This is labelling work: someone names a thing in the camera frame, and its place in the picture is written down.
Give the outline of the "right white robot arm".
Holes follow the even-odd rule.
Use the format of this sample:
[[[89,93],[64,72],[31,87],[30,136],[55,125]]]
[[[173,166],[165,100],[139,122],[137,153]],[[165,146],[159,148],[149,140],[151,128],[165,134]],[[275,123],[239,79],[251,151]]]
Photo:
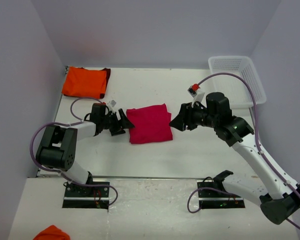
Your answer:
[[[206,105],[199,101],[181,104],[179,113],[169,125],[182,132],[198,126],[212,128],[218,138],[233,148],[262,181],[261,185],[256,185],[225,170],[213,179],[213,191],[217,196],[240,196],[259,206],[265,217],[276,225],[300,208],[300,183],[263,148],[248,122],[233,115],[229,100],[223,93],[209,93]]]

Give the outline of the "pink t shirt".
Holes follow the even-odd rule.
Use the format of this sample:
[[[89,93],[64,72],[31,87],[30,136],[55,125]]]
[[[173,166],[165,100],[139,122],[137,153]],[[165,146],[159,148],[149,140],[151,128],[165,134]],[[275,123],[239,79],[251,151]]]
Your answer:
[[[132,145],[173,140],[169,126],[172,115],[166,104],[127,109],[126,116],[134,125],[134,128],[129,129],[129,142]]]

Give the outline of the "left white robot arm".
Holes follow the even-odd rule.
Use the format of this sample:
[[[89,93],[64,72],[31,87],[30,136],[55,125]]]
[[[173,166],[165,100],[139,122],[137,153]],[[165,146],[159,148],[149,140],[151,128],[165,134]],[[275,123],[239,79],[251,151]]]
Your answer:
[[[40,169],[60,174],[87,197],[93,193],[94,184],[92,174],[76,161],[77,142],[95,137],[103,130],[117,136],[134,127],[121,108],[115,111],[110,104],[94,103],[91,112],[79,122],[52,122],[41,127],[44,132],[39,146],[36,153],[31,146],[30,155]]]

